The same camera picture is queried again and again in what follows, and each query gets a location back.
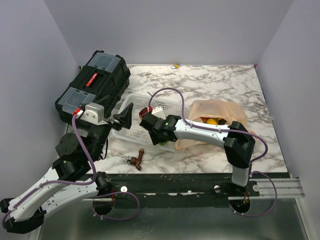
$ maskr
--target white wall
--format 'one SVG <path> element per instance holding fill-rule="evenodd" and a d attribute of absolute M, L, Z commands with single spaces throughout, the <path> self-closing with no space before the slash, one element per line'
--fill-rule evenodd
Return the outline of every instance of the white wall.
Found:
<path fill-rule="evenodd" d="M 64 130 L 55 100 L 78 70 L 43 0 L 1 1 L 0 33 L 2 200 L 23 193 L 55 160 Z M 0 227 L 1 240 L 27 237 Z"/>
<path fill-rule="evenodd" d="M 293 0 L 45 0 L 77 63 L 257 64 Z"/>
<path fill-rule="evenodd" d="M 290 172 L 320 236 L 320 1 L 295 0 L 257 74 Z"/>

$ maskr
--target yellow fruit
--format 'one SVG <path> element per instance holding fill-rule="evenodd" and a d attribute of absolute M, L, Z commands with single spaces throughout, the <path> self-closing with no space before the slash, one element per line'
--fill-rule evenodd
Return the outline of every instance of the yellow fruit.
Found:
<path fill-rule="evenodd" d="M 214 118 L 209 118 L 209 119 L 206 121 L 206 124 L 217 125 L 217 124 L 218 124 L 218 121 L 215 120 Z"/>

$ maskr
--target marble countertop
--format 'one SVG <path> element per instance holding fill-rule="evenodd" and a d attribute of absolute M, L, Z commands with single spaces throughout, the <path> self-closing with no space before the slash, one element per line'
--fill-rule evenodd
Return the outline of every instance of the marble countertop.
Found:
<path fill-rule="evenodd" d="M 269 147 L 268 154 L 253 163 L 252 169 L 261 172 L 287 172 L 278 139 L 272 124 L 258 77 L 253 65 L 130 65 L 130 85 L 116 105 L 116 112 L 128 94 L 148 95 L 164 87 L 179 89 L 187 105 L 195 100 L 219 99 L 236 102 L 248 116 L 246 128 L 263 137 Z M 164 91 L 156 96 L 181 103 L 174 91 Z M 126 163 L 127 156 L 138 156 L 140 148 L 145 153 L 142 170 Z M 256 140 L 253 157 L 263 153 L 264 145 Z M 170 174 L 170 173 L 231 173 L 223 149 L 217 146 L 196 145 L 178 152 L 168 152 L 109 136 L 107 158 L 95 162 L 97 171 L 113 174 Z"/>

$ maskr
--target toolbox lid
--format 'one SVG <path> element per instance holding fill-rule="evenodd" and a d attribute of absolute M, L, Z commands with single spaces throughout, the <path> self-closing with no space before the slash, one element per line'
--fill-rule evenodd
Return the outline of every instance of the toolbox lid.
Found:
<path fill-rule="evenodd" d="M 88 63 L 88 66 L 112 73 L 119 62 L 120 58 L 115 55 L 106 52 L 98 52 Z"/>
<path fill-rule="evenodd" d="M 70 87 L 62 96 L 58 104 L 62 105 L 62 111 L 73 114 L 80 104 L 89 104 L 95 97 L 96 95 L 94 94 Z"/>

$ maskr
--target purple cable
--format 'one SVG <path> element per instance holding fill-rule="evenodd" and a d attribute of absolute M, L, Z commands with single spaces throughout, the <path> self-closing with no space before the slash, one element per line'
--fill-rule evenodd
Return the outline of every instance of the purple cable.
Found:
<path fill-rule="evenodd" d="M 124 218 L 116 218 L 116 217 L 110 217 L 110 216 L 104 216 L 104 215 L 99 215 L 96 213 L 96 210 L 95 210 L 95 206 L 94 206 L 94 203 L 92 202 L 92 211 L 94 212 L 94 216 L 98 216 L 100 218 L 103 218 L 103 219 L 110 219 L 110 220 L 117 220 L 117 221 L 126 221 L 126 220 L 130 220 L 130 219 L 133 219 L 135 216 L 137 216 L 140 212 L 140 202 L 139 202 L 139 199 L 137 198 L 136 195 L 134 195 L 133 193 L 131 192 L 128 192 L 128 191 L 116 191 L 116 192 L 112 192 L 112 193 L 108 193 L 108 194 L 104 194 L 104 195 L 100 195 L 100 196 L 95 196 L 93 197 L 94 199 L 98 199 L 98 198 L 103 198 L 103 197 L 110 197 L 112 195 L 116 195 L 116 194 L 128 194 L 132 197 L 134 197 L 134 199 L 136 200 L 136 203 L 137 203 L 137 210 L 136 212 L 129 216 L 129 217 L 124 217 Z"/>
<path fill-rule="evenodd" d="M 95 167 L 95 164 L 94 164 L 94 161 L 92 160 L 91 156 L 90 156 L 90 153 L 88 152 L 88 149 L 86 148 L 86 145 L 84 144 L 84 141 L 82 140 L 78 130 L 77 130 L 77 126 L 76 126 L 76 117 L 77 115 L 75 114 L 73 117 L 72 117 L 72 127 L 73 127 L 73 130 L 74 130 L 74 134 L 76 136 L 76 138 L 78 139 L 79 143 L 80 143 L 80 146 L 82 147 L 83 151 L 84 151 L 84 154 L 86 155 L 86 157 L 88 158 L 88 161 L 91 165 L 91 168 L 92 168 L 92 172 L 93 172 L 93 176 L 92 176 L 92 180 L 91 181 L 88 181 L 88 182 L 74 182 L 74 181 L 64 181 L 64 180 L 51 180 L 51 181 L 46 181 L 44 183 L 41 183 L 39 185 L 39 187 L 43 187 L 45 185 L 48 185 L 48 184 L 68 184 L 68 185 L 78 185 L 78 186 L 86 186 L 86 185 L 90 185 L 92 183 L 95 182 L 96 180 L 96 177 L 97 177 L 97 170 L 96 170 L 96 167 Z M 23 203 L 28 197 L 30 197 L 33 193 L 35 193 L 39 188 L 34 188 L 33 190 L 31 190 L 30 192 L 28 192 L 23 198 L 21 198 L 14 206 L 13 208 L 16 209 L 21 203 Z M 6 219 L 7 217 L 9 216 L 9 214 L 11 213 L 12 211 L 9 210 L 2 218 L 2 227 L 4 229 L 6 229 L 5 227 L 5 222 L 6 222 Z"/>
<path fill-rule="evenodd" d="M 263 216 L 263 215 L 266 215 L 268 213 L 270 213 L 276 206 L 277 204 L 277 201 L 278 201 L 278 193 L 277 193 L 277 189 L 276 189 L 276 186 L 274 184 L 274 182 L 271 180 L 271 178 L 266 175 L 265 173 L 263 172 L 260 172 L 260 171 L 253 171 L 252 174 L 261 174 L 263 176 L 265 176 L 269 181 L 270 183 L 272 184 L 273 186 L 273 189 L 274 189 L 274 202 L 272 204 L 272 206 L 267 210 L 267 211 L 264 211 L 262 213 L 259 213 L 259 214 L 254 214 L 254 215 L 247 215 L 247 214 L 244 214 L 244 213 L 240 213 L 238 211 L 236 211 L 231 205 L 230 205 L 230 208 L 232 209 L 232 211 L 237 214 L 237 215 L 240 215 L 240 216 L 243 216 L 243 217 L 248 217 L 248 218 L 255 218 L 255 217 L 260 217 L 260 216 Z"/>

